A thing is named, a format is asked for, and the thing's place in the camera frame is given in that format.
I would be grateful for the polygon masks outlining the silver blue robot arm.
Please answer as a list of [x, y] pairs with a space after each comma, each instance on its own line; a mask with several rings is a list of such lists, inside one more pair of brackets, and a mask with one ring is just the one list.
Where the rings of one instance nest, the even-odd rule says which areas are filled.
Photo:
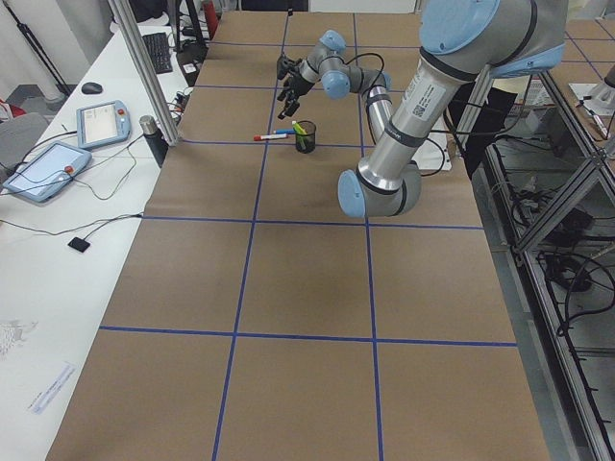
[[385, 74], [345, 62], [344, 38], [328, 30], [305, 58], [279, 56], [278, 98], [284, 103], [279, 117], [293, 115], [316, 83], [332, 99], [359, 94], [376, 146], [340, 175], [339, 205], [355, 218], [403, 214], [421, 193], [413, 157], [458, 89], [483, 68], [495, 79], [508, 79], [557, 66], [568, 8], [566, 1], [430, 1], [422, 12], [418, 67], [397, 109]]

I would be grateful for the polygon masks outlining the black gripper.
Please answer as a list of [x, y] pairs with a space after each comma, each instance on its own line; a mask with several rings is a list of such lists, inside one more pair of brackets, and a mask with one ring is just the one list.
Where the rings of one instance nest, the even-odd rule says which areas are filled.
[[306, 80], [300, 73], [287, 73], [281, 95], [277, 97], [279, 102], [283, 102], [283, 108], [278, 114], [278, 118], [285, 119], [293, 116], [300, 106], [299, 98], [308, 94], [313, 86], [314, 83]]

